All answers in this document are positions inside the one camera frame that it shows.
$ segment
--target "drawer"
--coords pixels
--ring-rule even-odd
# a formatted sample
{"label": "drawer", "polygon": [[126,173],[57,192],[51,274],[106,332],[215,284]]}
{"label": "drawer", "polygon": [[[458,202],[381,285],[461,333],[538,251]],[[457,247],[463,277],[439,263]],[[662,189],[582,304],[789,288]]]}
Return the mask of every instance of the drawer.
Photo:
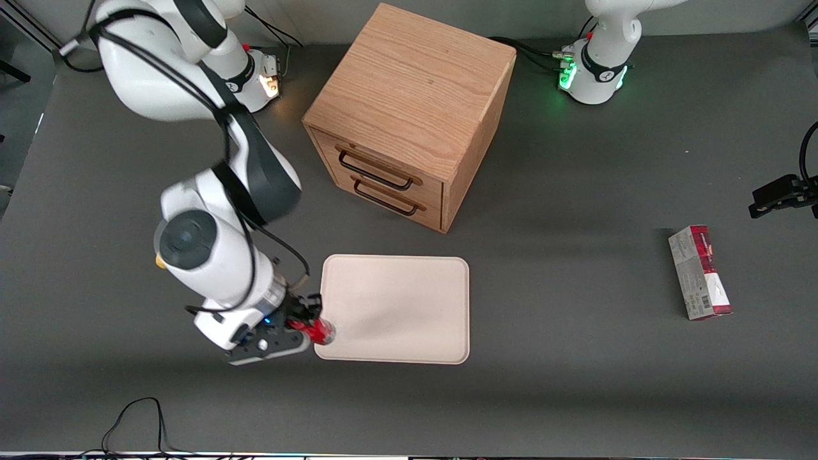
{"label": "drawer", "polygon": [[374,183],[380,188],[401,196],[413,203],[427,207],[439,208],[443,196],[443,184],[429,176],[401,171],[400,167],[390,165],[381,158],[362,152],[362,149],[350,142],[312,129],[326,166],[330,168],[335,181],[342,178],[353,178]]}
{"label": "drawer", "polygon": [[411,201],[405,196],[396,193],[394,190],[389,190],[378,183],[373,183],[372,181],[356,177],[352,174],[345,174],[339,176],[337,179],[338,187],[343,188],[347,192],[351,192],[359,198],[386,208],[395,214],[400,214],[407,219],[414,220],[421,225],[440,231],[440,204],[429,205]]}

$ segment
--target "wooden cabinet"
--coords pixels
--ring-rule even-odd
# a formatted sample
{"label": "wooden cabinet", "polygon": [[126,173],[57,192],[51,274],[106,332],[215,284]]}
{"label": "wooden cabinet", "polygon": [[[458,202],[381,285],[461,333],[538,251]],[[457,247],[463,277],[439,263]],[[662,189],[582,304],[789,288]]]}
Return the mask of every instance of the wooden cabinet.
{"label": "wooden cabinet", "polygon": [[381,3],[303,123],[338,187],[445,233],[497,131],[515,56]]}

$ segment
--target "green light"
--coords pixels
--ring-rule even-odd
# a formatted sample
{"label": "green light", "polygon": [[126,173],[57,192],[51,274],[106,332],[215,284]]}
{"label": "green light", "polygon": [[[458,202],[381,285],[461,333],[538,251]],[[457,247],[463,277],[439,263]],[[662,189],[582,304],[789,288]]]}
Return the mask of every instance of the green light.
{"label": "green light", "polygon": [[622,69],[622,76],[619,77],[619,83],[616,83],[616,89],[620,89],[622,87],[622,81],[625,79],[625,74],[627,73],[627,65],[625,68]]}
{"label": "green light", "polygon": [[573,62],[571,65],[563,70],[563,75],[560,77],[560,87],[562,89],[571,88],[571,83],[573,82],[573,76],[577,74],[577,65]]}

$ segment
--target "gray tabletop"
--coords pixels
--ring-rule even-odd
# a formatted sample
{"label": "gray tabletop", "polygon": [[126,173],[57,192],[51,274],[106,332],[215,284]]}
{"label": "gray tabletop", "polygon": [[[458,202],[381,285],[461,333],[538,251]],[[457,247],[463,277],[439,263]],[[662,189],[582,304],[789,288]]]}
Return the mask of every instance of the gray tabletop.
{"label": "gray tabletop", "polygon": [[[802,27],[646,38],[603,106],[520,59],[446,236],[335,188],[313,150],[299,120],[344,50],[295,50],[284,97],[257,115],[304,189],[269,228],[316,272],[337,253],[462,257],[469,359],[222,363],[182,310],[200,298],[151,246],[159,194],[220,156],[219,131],[145,120],[104,75],[62,69],[0,223],[0,450],[96,447],[153,395],[195,450],[818,456],[818,223],[747,211],[797,172],[816,117]],[[711,226],[732,316],[685,317],[666,238],[694,223]],[[152,410],[112,446],[151,449]]]}

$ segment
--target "wooden top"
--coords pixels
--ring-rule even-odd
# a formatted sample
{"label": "wooden top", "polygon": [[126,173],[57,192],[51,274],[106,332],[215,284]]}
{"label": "wooden top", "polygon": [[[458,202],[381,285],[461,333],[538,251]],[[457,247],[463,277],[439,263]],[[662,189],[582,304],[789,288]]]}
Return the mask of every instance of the wooden top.
{"label": "wooden top", "polygon": [[303,121],[448,182],[515,55],[381,3]]}
{"label": "wooden top", "polygon": [[469,265],[459,257],[331,255],[321,317],[323,359],[460,364],[469,356]]}

